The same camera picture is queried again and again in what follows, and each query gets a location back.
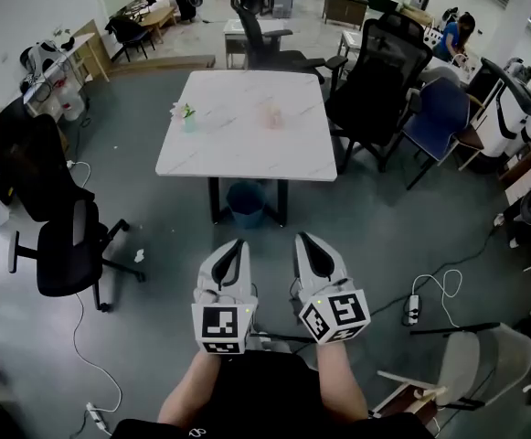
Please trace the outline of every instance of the paper scrap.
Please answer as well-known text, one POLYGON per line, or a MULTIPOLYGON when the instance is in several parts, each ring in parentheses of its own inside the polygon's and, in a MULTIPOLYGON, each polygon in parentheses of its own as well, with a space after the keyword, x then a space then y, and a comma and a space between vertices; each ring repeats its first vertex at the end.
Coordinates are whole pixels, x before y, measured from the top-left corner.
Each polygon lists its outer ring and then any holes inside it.
POLYGON ((135 263, 139 263, 143 259, 143 249, 140 249, 139 251, 137 251, 137 255, 135 255, 135 263))

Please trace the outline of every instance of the wooden cabinet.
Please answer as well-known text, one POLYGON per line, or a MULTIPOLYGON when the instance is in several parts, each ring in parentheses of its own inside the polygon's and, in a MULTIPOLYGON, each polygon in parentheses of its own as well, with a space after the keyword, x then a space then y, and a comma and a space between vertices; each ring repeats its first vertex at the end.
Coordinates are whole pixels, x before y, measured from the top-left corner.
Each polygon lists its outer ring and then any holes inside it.
POLYGON ((324 0, 324 22, 328 19, 349 23, 362 29, 365 21, 366 0, 324 0))

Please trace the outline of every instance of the power cable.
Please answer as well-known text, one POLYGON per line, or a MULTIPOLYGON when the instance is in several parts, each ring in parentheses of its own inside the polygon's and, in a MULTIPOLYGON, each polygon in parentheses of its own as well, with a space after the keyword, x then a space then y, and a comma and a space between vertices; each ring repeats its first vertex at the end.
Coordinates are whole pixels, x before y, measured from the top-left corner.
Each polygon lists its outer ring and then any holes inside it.
MULTIPOLYGON (((463 259, 460 259, 458 261, 452 261, 452 262, 444 262, 442 265, 440 265, 436 270, 434 270, 433 272, 430 272, 429 275, 436 275, 440 272, 440 270, 444 267, 447 267, 449 265, 460 265, 462 263, 466 263, 470 260, 474 260, 476 259, 477 257, 480 257, 484 250, 486 249, 486 246, 488 245, 488 242, 489 240, 491 239, 491 237, 493 236, 494 232, 496 231, 496 228, 492 228, 490 230, 490 232, 488 233, 488 235, 486 236, 486 239, 484 240, 483 242, 483 245, 482 247, 479 249, 478 252, 472 254, 472 255, 469 255, 467 257, 464 257, 463 259)), ((429 277, 426 277, 426 279, 421 282, 420 284, 418 284, 418 286, 415 288, 416 291, 419 291, 425 284, 427 284, 427 282, 430 280, 429 277)), ((388 303, 386 303, 385 305, 379 307, 379 309, 376 309, 374 310, 373 312, 371 312, 371 316, 375 316, 376 314, 379 314, 381 312, 384 312, 386 311, 387 309, 389 309, 391 306, 395 305, 396 303, 399 303, 401 301, 406 301, 408 300, 410 297, 410 294, 405 294, 405 295, 402 295, 400 297, 396 297, 395 299, 392 299, 391 301, 389 301, 388 303)))
POLYGON ((103 369, 101 366, 97 366, 96 364, 88 361, 87 359, 85 359, 80 353, 79 353, 79 349, 76 347, 76 332, 78 331, 79 327, 80 327, 80 324, 82 323, 82 319, 84 318, 84 304, 82 303, 82 300, 80 299, 80 296, 78 295, 78 293, 76 293, 76 297, 78 298, 79 302, 80 302, 80 320, 79 320, 79 323, 76 325, 76 328, 74 328, 74 333, 72 334, 72 344, 74 345, 74 350, 76 351, 76 354, 78 355, 78 357, 80 359, 82 359, 86 364, 88 364, 89 366, 92 366, 93 368, 95 369, 98 369, 99 371, 101 371, 105 376, 107 376, 111 382, 114 384, 114 386, 117 388, 117 391, 119 391, 119 400, 117 401, 117 405, 112 409, 112 410, 105 410, 104 408, 93 408, 92 410, 95 411, 95 412, 108 412, 108 413, 115 413, 117 410, 119 410, 119 407, 121 406, 121 402, 122 402, 122 390, 121 390, 121 387, 119 387, 119 384, 117 383, 117 381, 112 377, 111 374, 109 374, 109 372, 107 372, 105 369, 103 369))

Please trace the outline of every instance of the white cable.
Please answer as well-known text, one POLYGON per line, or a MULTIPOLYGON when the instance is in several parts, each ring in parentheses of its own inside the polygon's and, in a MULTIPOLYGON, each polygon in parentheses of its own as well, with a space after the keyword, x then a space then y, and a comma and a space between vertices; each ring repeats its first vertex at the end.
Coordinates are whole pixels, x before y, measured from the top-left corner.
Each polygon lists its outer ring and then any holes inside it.
POLYGON ((90 179, 90 164, 89 163, 85 163, 84 161, 77 161, 76 163, 74 164, 77 164, 77 165, 85 165, 88 169, 89 169, 89 174, 86 175, 86 178, 84 179, 84 182, 82 182, 82 185, 81 187, 84 188, 84 186, 86 186, 86 183, 89 181, 90 179))
POLYGON ((413 280, 413 285, 411 286, 411 295, 415 294, 415 283, 418 282, 419 278, 431 278, 440 287, 440 289, 441 289, 441 306, 443 307, 444 312, 446 313, 446 316, 448 316, 448 319, 450 320, 450 323, 454 327, 458 328, 458 326, 456 324, 454 324, 453 320, 451 319, 450 313, 448 312, 448 309, 446 308, 446 305, 444 303, 444 297, 448 297, 449 299, 452 299, 453 297, 456 297, 456 295, 460 291, 460 288, 462 287, 462 273, 460 272, 460 270, 456 270, 455 268, 451 268, 450 270, 446 271, 446 273, 444 274, 444 277, 442 279, 442 284, 440 284, 440 282, 438 280, 436 280, 435 276, 433 276, 431 274, 421 274, 415 280, 413 280), (455 272, 458 275, 460 275, 460 280, 458 282, 458 287, 456 288, 456 291, 454 292, 454 294, 446 293, 446 276, 450 272, 455 272))
POLYGON ((72 343, 74 344, 74 350, 76 351, 76 354, 79 355, 79 358, 82 359, 85 363, 87 363, 89 366, 92 366, 93 368, 96 368, 100 371, 102 371, 102 373, 104 375, 106 375, 109 379, 111 379, 112 383, 115 384, 115 387, 117 388, 117 390, 119 391, 119 401, 117 402, 117 406, 115 406, 112 410, 104 410, 102 408, 93 408, 92 410, 95 411, 95 412, 107 412, 107 413, 115 413, 117 410, 119 410, 119 407, 121 406, 121 402, 122 402, 122 390, 121 390, 121 387, 119 387, 119 384, 116 382, 115 379, 112 378, 112 375, 109 374, 105 369, 103 369, 101 366, 97 366, 96 364, 94 363, 91 363, 90 361, 88 361, 87 359, 83 358, 82 355, 79 353, 79 349, 76 348, 76 332, 77 330, 79 329, 80 327, 80 323, 82 322, 82 318, 84 317, 84 304, 82 303, 82 300, 80 299, 80 296, 78 294, 76 294, 76 297, 79 298, 79 302, 80 302, 80 307, 82 308, 81 309, 81 312, 80 312, 80 320, 79 320, 79 323, 76 325, 76 328, 74 328, 74 333, 72 334, 72 343))
POLYGON ((72 168, 74 165, 85 165, 89 169, 89 174, 86 175, 86 178, 84 179, 84 182, 82 182, 82 185, 80 186, 80 187, 84 188, 84 186, 86 186, 86 183, 90 179, 90 164, 89 163, 85 163, 84 161, 77 161, 75 163, 74 161, 72 161, 70 159, 66 162, 66 166, 68 167, 68 169, 72 168))
POLYGON ((438 433, 434 437, 438 437, 440 435, 440 433, 441 433, 440 425, 438 424, 438 420, 436 420, 435 416, 433 418, 431 418, 431 419, 436 423, 436 427, 438 428, 438 433))

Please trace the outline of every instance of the blue chair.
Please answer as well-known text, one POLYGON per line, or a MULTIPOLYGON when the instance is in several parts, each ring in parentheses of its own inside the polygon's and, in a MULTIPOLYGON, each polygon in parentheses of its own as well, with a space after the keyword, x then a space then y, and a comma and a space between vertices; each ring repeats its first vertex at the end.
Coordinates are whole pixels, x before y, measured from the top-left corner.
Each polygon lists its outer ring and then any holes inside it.
POLYGON ((419 99, 409 104, 409 112, 413 115, 405 122, 386 158, 387 162, 404 137, 419 148, 416 156, 421 151, 428 155, 428 160, 407 190, 449 153, 452 138, 468 125, 470 98, 453 81, 438 78, 424 86, 419 99))

